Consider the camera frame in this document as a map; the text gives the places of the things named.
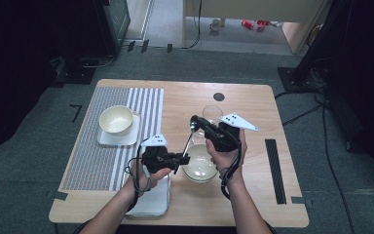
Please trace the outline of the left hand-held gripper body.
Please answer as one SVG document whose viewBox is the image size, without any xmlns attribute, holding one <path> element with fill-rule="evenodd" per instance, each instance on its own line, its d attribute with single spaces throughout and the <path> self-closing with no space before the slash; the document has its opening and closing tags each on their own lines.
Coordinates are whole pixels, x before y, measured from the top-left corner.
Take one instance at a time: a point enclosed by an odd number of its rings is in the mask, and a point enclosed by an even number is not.
<svg viewBox="0 0 374 234">
<path fill-rule="evenodd" d="M 173 168 L 173 164 L 168 156 L 168 142 L 162 134 L 156 134 L 141 142 L 144 148 L 142 153 L 142 164 L 149 173 L 156 173 L 160 169 Z"/>
</svg>

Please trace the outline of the metal spoon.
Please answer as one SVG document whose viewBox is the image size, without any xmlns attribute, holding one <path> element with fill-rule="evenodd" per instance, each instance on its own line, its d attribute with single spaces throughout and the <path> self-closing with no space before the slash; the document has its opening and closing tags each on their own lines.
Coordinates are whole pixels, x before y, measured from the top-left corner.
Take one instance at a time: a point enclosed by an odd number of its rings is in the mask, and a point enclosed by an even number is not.
<svg viewBox="0 0 374 234">
<path fill-rule="evenodd" d="M 190 135 L 188 136 L 186 144 L 184 146 L 184 149 L 183 149 L 183 152 L 182 152 L 182 156 L 181 156 L 181 158 L 179 160 L 179 165 L 175 168 L 175 171 L 174 171 L 175 175 L 177 174 L 178 169 L 179 169 L 180 166 L 188 164 L 188 161 L 187 161 L 187 149 L 188 149 L 189 144 L 191 142 L 193 133 L 195 133 L 199 129 L 199 126 L 198 126 L 198 116 L 197 115 L 194 115 L 194 116 L 191 117 L 189 128 L 190 128 Z"/>
</svg>

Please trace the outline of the white square plate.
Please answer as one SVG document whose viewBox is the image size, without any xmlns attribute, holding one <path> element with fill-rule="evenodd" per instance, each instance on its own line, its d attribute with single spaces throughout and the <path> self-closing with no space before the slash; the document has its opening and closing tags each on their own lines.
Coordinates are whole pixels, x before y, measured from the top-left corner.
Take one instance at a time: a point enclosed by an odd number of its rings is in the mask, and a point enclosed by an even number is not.
<svg viewBox="0 0 374 234">
<path fill-rule="evenodd" d="M 98 124 L 98 133 L 96 140 L 99 144 L 102 145 L 133 145 L 136 143 L 138 138 L 138 131 L 140 125 L 140 116 L 138 113 L 133 113 L 133 123 L 131 126 L 131 130 L 123 135 L 123 136 L 116 136 L 113 134 L 108 134 L 101 129 Z"/>
</svg>

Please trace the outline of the cream ceramic bowl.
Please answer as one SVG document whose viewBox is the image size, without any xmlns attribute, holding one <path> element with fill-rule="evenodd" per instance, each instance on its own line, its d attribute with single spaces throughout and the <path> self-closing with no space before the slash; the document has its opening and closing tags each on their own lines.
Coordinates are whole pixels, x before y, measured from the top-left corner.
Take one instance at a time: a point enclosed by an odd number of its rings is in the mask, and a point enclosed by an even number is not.
<svg viewBox="0 0 374 234">
<path fill-rule="evenodd" d="M 190 179 L 193 182 L 196 183 L 205 183 L 211 181 L 215 175 L 190 175 L 190 174 L 185 174 L 188 179 Z"/>
<path fill-rule="evenodd" d="M 204 176 L 207 174 L 217 175 L 216 167 L 211 162 L 211 156 L 208 154 L 204 144 L 190 146 L 187 153 L 190 156 L 190 161 L 188 165 L 182 166 L 184 174 L 197 176 Z"/>
<path fill-rule="evenodd" d="M 108 134 L 123 136 L 131 130 L 133 119 L 133 113 L 128 107 L 113 105 L 102 111 L 98 124 Z"/>
</svg>

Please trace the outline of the person's left hand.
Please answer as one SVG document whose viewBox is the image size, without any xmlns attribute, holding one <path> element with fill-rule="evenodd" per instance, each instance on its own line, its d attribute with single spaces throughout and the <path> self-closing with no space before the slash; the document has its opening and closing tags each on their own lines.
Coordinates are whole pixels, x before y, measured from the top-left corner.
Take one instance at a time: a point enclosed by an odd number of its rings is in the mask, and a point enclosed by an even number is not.
<svg viewBox="0 0 374 234">
<path fill-rule="evenodd" d="M 122 190 L 133 199 L 135 194 L 142 196 L 145 192 L 156 187 L 159 180 L 171 173 L 171 169 L 160 169 L 156 173 L 147 176 L 141 164 L 133 163 L 130 172 L 131 174 L 123 185 Z"/>
</svg>

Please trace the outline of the person's right hand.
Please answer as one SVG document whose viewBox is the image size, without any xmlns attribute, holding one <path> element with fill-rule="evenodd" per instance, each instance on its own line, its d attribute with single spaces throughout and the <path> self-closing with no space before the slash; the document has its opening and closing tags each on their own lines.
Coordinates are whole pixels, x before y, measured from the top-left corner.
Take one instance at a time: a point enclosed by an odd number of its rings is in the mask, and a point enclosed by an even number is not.
<svg viewBox="0 0 374 234">
<path fill-rule="evenodd" d="M 217 171 L 221 175 L 224 175 L 227 169 L 234 163 L 234 160 L 238 155 L 241 155 L 239 167 L 233 173 L 233 177 L 228 181 L 228 184 L 233 184 L 237 181 L 243 182 L 243 160 L 247 150 L 245 132 L 243 129 L 240 129 L 239 137 L 241 149 L 235 149 L 231 152 L 218 152 L 215 150 L 213 143 L 209 139 L 206 140 L 206 150 L 211 156 L 211 162 L 216 166 Z"/>
</svg>

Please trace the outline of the clear drinking glass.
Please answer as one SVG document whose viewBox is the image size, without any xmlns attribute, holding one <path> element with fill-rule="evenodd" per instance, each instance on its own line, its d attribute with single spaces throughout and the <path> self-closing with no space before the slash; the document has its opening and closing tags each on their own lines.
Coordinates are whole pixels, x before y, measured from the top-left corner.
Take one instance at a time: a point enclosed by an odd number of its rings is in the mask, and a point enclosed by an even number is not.
<svg viewBox="0 0 374 234">
<path fill-rule="evenodd" d="M 214 125 L 219 123 L 222 115 L 223 111 L 216 105 L 208 105 L 203 109 L 203 117 L 207 119 L 209 123 Z"/>
<path fill-rule="evenodd" d="M 197 130 L 196 132 L 194 132 L 192 135 L 192 142 L 194 144 L 205 144 L 205 132 L 203 130 Z"/>
</svg>

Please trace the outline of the black carbon fibre strip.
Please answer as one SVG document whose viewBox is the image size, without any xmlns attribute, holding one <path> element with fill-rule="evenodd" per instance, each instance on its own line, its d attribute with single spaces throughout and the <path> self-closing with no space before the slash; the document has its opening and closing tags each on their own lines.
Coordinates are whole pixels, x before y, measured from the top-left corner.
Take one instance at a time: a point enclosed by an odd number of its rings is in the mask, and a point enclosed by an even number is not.
<svg viewBox="0 0 374 234">
<path fill-rule="evenodd" d="M 276 201 L 278 205 L 285 205 L 286 197 L 282 181 L 281 164 L 279 159 L 279 152 L 277 149 L 277 142 L 274 139 L 270 138 L 265 140 L 265 144 L 271 169 Z"/>
</svg>

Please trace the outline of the grey striped placemat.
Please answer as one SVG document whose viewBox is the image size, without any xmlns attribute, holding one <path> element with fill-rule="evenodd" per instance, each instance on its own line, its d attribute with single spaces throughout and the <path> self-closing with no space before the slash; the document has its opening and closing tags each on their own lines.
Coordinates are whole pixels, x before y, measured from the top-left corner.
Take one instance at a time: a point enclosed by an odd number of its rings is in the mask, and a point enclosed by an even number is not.
<svg viewBox="0 0 374 234">
<path fill-rule="evenodd" d="M 164 94 L 162 89 L 154 88 L 97 88 L 60 188 L 119 190 L 128 177 L 128 160 L 135 156 L 138 145 L 161 131 Z M 114 105 L 128 107 L 139 118 L 133 139 L 112 140 L 99 126 L 101 113 Z"/>
</svg>

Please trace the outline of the person's dark clothing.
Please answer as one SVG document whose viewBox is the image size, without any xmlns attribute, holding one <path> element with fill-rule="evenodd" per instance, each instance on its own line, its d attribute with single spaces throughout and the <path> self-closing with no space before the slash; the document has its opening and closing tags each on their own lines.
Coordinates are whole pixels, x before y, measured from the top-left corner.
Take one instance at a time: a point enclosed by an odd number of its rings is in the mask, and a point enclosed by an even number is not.
<svg viewBox="0 0 374 234">
<path fill-rule="evenodd" d="M 121 225 L 115 234 L 237 234 L 235 227 L 175 226 L 175 225 Z"/>
</svg>

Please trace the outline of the black tape piece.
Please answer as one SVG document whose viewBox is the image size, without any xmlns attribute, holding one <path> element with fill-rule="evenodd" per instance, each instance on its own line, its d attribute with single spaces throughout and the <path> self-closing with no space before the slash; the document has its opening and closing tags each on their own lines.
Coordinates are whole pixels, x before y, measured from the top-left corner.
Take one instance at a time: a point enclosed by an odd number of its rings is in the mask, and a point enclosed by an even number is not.
<svg viewBox="0 0 374 234">
<path fill-rule="evenodd" d="M 60 192 L 60 191 L 48 191 L 46 197 L 51 198 L 53 200 L 61 200 L 65 201 L 67 198 L 68 194 L 65 192 Z"/>
<path fill-rule="evenodd" d="M 292 204 L 304 204 L 308 207 L 312 206 L 312 200 L 306 199 L 304 197 L 297 197 L 297 196 L 291 196 L 291 202 Z"/>
</svg>

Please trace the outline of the beige wooden furniture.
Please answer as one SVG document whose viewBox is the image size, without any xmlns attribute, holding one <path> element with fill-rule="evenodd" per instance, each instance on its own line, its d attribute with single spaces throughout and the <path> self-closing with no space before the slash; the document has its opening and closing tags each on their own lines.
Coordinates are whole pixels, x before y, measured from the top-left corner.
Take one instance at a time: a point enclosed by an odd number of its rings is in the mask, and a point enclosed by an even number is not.
<svg viewBox="0 0 374 234">
<path fill-rule="evenodd" d="M 182 29 L 187 17 L 234 20 L 281 21 L 282 30 L 293 54 L 304 47 L 308 33 L 332 0 L 182 0 Z M 182 45 L 186 34 L 182 32 Z"/>
</svg>

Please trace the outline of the dark cabinet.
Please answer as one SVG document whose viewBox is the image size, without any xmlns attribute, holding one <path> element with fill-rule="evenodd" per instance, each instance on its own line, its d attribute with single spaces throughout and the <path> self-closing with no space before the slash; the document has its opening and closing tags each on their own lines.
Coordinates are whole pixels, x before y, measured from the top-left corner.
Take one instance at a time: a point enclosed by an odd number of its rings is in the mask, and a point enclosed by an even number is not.
<svg viewBox="0 0 374 234">
<path fill-rule="evenodd" d="M 106 55 L 118 55 L 131 23 L 127 0 L 93 0 Z"/>
</svg>

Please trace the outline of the dark curtain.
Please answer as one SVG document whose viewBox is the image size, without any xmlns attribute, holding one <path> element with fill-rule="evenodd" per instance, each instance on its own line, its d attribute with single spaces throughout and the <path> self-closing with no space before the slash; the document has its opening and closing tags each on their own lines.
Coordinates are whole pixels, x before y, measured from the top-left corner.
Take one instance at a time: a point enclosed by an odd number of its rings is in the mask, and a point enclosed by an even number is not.
<svg viewBox="0 0 374 234">
<path fill-rule="evenodd" d="M 354 141 L 374 158 L 374 0 L 333 0 L 325 24 L 326 81 L 361 125 Z"/>
<path fill-rule="evenodd" d="M 0 0 L 0 145 L 66 67 L 86 68 L 75 32 L 93 34 L 93 0 Z"/>
</svg>

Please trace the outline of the black stand base plate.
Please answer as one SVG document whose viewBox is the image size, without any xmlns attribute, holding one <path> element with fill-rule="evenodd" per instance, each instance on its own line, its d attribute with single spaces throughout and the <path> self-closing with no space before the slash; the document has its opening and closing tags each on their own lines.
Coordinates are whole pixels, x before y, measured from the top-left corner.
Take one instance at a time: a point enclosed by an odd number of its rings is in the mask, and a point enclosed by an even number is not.
<svg viewBox="0 0 374 234">
<path fill-rule="evenodd" d="M 58 73 L 52 88 L 62 88 L 65 84 L 89 85 L 94 77 L 94 68 L 81 68 L 78 72 L 71 72 L 63 67 Z"/>
</svg>

